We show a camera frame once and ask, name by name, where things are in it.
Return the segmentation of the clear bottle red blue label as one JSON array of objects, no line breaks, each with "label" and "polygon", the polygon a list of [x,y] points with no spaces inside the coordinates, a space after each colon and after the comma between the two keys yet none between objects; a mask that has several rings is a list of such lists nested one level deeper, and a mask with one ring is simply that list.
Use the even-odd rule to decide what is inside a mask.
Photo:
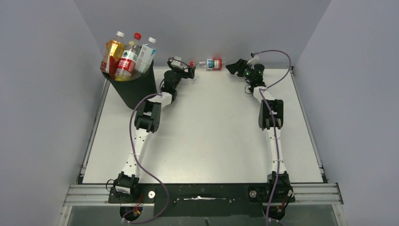
[{"label": "clear bottle red blue label", "polygon": [[206,69],[208,71],[220,71],[222,70],[222,67],[225,64],[226,62],[220,58],[206,59],[205,61],[202,62],[194,62],[194,61],[190,62],[190,66],[195,66],[200,69]]}]

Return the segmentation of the clear bottle blue white label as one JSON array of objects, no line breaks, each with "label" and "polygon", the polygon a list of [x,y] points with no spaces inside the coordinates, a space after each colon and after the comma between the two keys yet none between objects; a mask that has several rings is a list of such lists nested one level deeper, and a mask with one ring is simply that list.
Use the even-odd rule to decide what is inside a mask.
[{"label": "clear bottle blue white label", "polygon": [[134,67],[134,76],[135,77],[140,77],[142,74],[144,74],[148,68],[150,67],[154,55],[156,53],[156,48],[155,48],[155,43],[156,39],[149,37],[148,38],[148,43],[143,44],[141,47],[141,50],[138,55],[138,60],[136,62],[136,65]]}]

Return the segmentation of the black plastic waste bin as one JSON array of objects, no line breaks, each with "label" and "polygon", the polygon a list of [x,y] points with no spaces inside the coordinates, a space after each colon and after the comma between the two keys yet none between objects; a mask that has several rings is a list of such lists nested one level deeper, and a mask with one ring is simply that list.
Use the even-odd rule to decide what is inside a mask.
[{"label": "black plastic waste bin", "polygon": [[153,64],[154,62],[142,76],[130,81],[116,81],[111,79],[108,73],[102,74],[110,81],[126,106],[133,110],[144,97],[157,93]]}]

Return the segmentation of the gold red tea bottle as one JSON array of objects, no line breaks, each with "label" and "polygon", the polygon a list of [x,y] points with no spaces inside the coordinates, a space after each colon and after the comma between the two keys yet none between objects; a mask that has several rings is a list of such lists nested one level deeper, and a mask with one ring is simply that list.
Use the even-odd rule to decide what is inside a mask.
[{"label": "gold red tea bottle", "polygon": [[123,32],[117,31],[116,36],[106,43],[106,51],[102,59],[100,69],[104,73],[114,75],[118,62],[125,48]]}]

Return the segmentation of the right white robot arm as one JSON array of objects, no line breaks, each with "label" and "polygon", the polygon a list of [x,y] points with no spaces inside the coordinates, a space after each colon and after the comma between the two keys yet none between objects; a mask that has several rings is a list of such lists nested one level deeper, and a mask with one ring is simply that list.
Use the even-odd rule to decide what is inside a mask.
[{"label": "right white robot arm", "polygon": [[267,185],[264,191],[256,191],[256,196],[263,202],[287,204],[294,200],[287,168],[284,164],[281,133],[284,122],[284,102],[273,97],[263,81],[264,66],[248,64],[240,59],[225,66],[230,74],[245,79],[248,93],[260,104],[258,126],[266,138]]}]

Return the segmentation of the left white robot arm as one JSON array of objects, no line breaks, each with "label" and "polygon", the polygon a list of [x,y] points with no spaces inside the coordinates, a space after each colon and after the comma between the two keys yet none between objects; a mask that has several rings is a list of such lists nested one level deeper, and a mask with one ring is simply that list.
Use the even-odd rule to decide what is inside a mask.
[{"label": "left white robot arm", "polygon": [[137,102],[129,119],[129,139],[131,152],[117,178],[112,180],[108,189],[111,202],[118,200],[132,202],[140,199],[140,174],[144,172],[155,179],[161,186],[165,184],[143,165],[142,160],[151,137],[160,127],[161,111],[177,98],[177,87],[182,79],[194,79],[196,66],[186,63],[177,57],[170,57],[167,61],[169,70],[164,73],[159,91],[144,96]]}]

